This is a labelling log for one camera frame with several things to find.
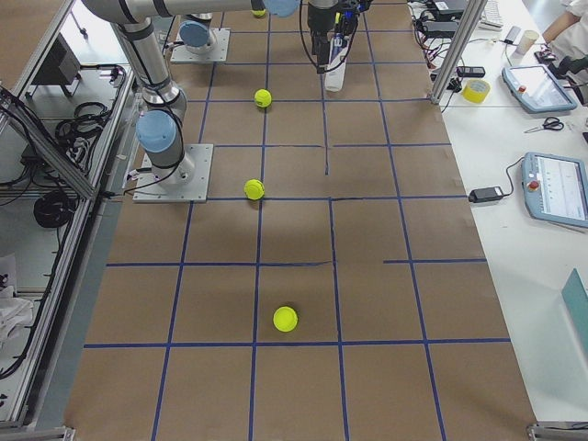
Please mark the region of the paper cup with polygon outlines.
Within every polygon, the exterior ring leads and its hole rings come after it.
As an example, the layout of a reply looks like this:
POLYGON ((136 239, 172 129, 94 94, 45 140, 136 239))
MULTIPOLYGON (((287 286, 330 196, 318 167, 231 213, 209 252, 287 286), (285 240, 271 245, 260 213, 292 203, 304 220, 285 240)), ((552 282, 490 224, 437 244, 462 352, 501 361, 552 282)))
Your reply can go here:
POLYGON ((539 34, 533 29, 525 30, 515 52, 520 55, 525 55, 533 47, 538 38, 539 34))

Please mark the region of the white blue tennis ball can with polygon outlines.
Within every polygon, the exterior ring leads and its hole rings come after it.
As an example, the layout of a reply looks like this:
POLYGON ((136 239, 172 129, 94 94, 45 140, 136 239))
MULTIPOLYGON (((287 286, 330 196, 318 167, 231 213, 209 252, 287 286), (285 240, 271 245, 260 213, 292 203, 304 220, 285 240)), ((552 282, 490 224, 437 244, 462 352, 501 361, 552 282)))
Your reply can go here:
POLYGON ((339 92, 344 84, 346 59, 350 38, 336 33, 331 40, 330 62, 324 75, 324 87, 328 92, 339 92))

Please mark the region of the upper teach pendant tablet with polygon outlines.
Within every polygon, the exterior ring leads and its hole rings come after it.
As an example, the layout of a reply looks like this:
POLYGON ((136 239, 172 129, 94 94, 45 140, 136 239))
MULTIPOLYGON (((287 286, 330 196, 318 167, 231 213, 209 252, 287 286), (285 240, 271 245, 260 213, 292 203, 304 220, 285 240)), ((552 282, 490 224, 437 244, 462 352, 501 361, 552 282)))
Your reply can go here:
POLYGON ((512 96, 528 113, 562 112, 577 107, 576 102, 543 64, 504 67, 502 79, 512 96))

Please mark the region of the teach pendant tablet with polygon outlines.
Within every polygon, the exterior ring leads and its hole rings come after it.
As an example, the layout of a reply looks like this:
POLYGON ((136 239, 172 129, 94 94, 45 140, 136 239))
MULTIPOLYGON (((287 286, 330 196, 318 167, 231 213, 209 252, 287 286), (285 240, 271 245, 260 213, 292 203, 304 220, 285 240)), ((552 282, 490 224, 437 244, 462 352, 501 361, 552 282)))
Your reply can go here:
POLYGON ((562 112, 577 107, 576 102, 543 64, 504 67, 502 79, 512 96, 528 113, 562 112))
POLYGON ((526 153, 521 172, 525 205, 531 217, 587 227, 587 173, 582 160, 526 153))

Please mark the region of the black power adapter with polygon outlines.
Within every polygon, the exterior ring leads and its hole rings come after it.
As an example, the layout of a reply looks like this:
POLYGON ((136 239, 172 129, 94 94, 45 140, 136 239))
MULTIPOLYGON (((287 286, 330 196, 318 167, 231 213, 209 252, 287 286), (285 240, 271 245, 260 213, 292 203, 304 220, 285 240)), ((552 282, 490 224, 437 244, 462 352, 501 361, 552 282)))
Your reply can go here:
POLYGON ((469 192, 468 201, 470 203, 486 203, 501 200, 504 192, 500 187, 479 187, 469 192))

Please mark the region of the white crumpled cloth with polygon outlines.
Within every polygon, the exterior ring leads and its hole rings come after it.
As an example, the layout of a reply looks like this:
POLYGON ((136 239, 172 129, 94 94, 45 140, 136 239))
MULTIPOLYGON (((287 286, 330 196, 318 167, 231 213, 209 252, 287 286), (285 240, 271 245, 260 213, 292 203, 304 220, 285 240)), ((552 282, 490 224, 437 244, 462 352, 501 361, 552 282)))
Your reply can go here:
POLYGON ((1 257, 1 344, 15 338, 33 323, 33 302, 17 296, 17 261, 14 254, 1 257))

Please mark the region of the black handled scissors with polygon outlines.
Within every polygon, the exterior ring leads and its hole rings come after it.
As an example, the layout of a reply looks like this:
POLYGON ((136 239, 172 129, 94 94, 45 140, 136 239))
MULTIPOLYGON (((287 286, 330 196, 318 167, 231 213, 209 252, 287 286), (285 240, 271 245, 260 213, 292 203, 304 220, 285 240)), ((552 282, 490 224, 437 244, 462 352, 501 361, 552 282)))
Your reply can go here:
POLYGON ((562 131, 563 129, 564 123, 559 118, 547 117, 539 126, 525 130, 525 133, 534 133, 542 130, 562 131))

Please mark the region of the aluminium frame post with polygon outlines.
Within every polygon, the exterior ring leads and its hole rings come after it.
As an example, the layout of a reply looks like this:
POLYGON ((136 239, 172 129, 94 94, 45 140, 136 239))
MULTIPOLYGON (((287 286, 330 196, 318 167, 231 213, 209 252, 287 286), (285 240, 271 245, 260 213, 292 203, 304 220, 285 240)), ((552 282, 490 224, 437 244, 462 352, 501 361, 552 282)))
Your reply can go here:
POLYGON ((432 104, 438 105, 441 97, 447 89, 447 85, 455 69, 458 61, 468 45, 469 38, 474 29, 478 26, 481 13, 486 5, 486 0, 471 0, 462 14, 458 29, 452 39, 447 55, 437 73, 437 77, 433 84, 430 94, 430 101, 432 104))

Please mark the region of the tennis ball near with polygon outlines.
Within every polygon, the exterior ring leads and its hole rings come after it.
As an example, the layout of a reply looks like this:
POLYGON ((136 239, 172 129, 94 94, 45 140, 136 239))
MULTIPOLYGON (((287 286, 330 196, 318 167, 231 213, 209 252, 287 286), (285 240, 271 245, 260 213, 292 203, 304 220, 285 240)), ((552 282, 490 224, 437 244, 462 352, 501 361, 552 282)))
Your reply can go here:
POLYGON ((297 327, 299 317, 292 307, 284 305, 275 310, 272 322, 274 327, 281 333, 289 333, 297 327))

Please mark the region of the black remote device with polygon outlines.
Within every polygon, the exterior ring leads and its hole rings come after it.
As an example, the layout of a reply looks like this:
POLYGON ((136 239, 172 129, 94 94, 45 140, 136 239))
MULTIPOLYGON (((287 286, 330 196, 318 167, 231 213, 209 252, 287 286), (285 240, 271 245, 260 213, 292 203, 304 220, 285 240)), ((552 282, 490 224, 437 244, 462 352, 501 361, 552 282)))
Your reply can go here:
POLYGON ((461 78, 483 78, 486 71, 482 66, 458 66, 456 73, 461 78))

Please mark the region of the tennis ball far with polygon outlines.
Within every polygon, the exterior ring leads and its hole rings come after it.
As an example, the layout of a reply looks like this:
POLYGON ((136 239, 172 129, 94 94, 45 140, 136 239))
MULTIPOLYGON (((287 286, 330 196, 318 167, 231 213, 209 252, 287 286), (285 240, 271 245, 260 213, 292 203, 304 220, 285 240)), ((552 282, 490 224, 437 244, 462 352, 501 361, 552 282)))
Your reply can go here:
POLYGON ((254 92, 254 103, 260 108, 269 107, 272 104, 271 93, 264 88, 256 90, 254 92))

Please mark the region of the yellow tape roll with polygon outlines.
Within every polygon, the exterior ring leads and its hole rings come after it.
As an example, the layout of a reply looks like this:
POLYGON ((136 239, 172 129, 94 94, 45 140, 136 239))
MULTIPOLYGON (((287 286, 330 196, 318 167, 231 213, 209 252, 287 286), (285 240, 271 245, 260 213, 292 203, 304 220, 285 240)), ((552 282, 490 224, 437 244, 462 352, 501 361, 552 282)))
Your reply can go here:
POLYGON ((491 91, 491 85, 481 79, 469 79, 463 88, 463 98, 470 103, 481 104, 491 91))

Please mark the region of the tennis ball middle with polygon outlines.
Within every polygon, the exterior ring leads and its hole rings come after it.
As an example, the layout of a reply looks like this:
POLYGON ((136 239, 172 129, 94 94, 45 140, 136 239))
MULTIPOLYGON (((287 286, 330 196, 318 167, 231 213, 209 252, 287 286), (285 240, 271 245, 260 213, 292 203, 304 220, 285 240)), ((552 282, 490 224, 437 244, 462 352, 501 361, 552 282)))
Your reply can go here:
POLYGON ((243 192, 250 200, 259 200, 265 195, 265 186, 258 179, 249 179, 244 183, 243 192))

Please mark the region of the lower teach pendant tablet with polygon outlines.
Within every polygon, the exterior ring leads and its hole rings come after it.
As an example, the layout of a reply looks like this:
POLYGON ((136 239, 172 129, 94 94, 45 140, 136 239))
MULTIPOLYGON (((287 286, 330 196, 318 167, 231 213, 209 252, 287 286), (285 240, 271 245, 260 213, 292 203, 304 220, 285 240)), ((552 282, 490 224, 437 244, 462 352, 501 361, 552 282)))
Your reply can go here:
POLYGON ((531 217, 587 227, 587 173, 582 160, 526 153, 521 172, 525 205, 531 217))

